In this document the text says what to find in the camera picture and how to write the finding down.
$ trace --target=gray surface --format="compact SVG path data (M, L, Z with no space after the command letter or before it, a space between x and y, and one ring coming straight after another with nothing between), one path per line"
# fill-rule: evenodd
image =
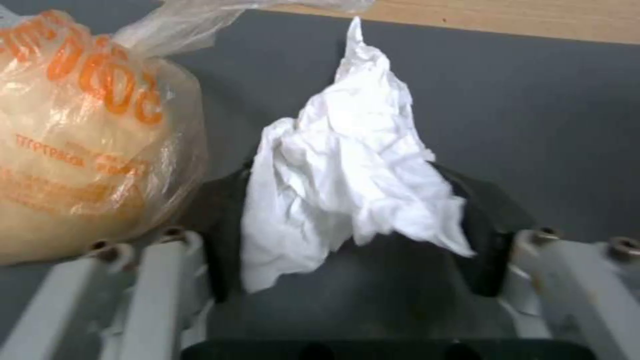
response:
M4 3L23 14L45 6ZM55 0L46 7L109 32L150 8L140 3ZM331 81L347 25L343 19L247 13L215 48L175 58L202 83L212 178L237 168L265 125L297 114ZM499 183L568 238L640 234L640 163L634 160L640 47L373 22L364 23L364 35L408 83L419 133L444 165ZM398 240L342 251L320 272L286 278L273 290L219 309L213 332L461 336L491 323L483 306L492 305L451 299L456 284L444 280L454 276L446 258L435 249L416 253L416 246ZM0 298L0 339L44 268L0 271L1 291L12 294ZM488 334L504 330L491 327Z

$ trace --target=transparent plastic bag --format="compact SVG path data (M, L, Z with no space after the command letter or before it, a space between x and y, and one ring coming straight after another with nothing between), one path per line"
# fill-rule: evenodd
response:
M0 264L79 254L175 214L204 176L204 117L197 79L158 56L275 3L167 1L113 38L54 10L0 28Z

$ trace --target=orange lettering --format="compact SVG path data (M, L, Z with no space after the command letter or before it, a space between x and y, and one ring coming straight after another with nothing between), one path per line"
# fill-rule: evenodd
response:
M122 73L126 77L124 98L122 99L122 102L119 104L116 103L116 99L115 99L116 89L113 84L116 71L118 70L122 71ZM136 80L131 70L129 70L127 67L120 64L108 63L106 65L106 71L104 72L103 83L105 88L104 105L107 107L107 110L117 115L124 114L125 112L127 112L127 108L131 103L131 96L133 94L133 90L136 86Z
M47 69L47 77L56 81L69 75L83 54L83 46L75 36L67 36Z
M142 78L149 84L149 89L142 91L136 100L135 116L141 123L155 125L162 121L162 112L159 110L162 100L156 90L156 79L149 73L143 72ZM145 108L154 109L150 115L145 113Z
M84 63L82 71L80 72L80 89L98 100L104 99L105 89L104 86L94 86L93 79L95 72L102 68L104 62L107 60L107 57L108 56L106 54L90 55Z
M68 24L67 20L60 17L60 13L56 10L47 10L45 12L42 12L40 15L45 20L48 20L50 23L58 26L65 26Z
M28 55L15 44L13 39L11 38L12 31L11 30L0 30L0 39L2 42L9 48L13 57L18 60L18 62L24 63L27 61Z

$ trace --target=wooden table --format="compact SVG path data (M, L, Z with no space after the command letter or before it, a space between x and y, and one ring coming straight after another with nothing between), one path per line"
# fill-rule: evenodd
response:
M276 11L353 16L302 6ZM369 20L640 44L636 0L377 0Z

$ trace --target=crumpled white fabric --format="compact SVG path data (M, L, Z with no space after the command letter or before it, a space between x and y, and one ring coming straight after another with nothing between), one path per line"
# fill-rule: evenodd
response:
M397 231L473 255L460 228L464 200L428 163L435 156L418 137L411 105L406 84L364 43L354 18L334 84L298 119L262 132L242 220L247 291L315 270L350 236L363 245Z

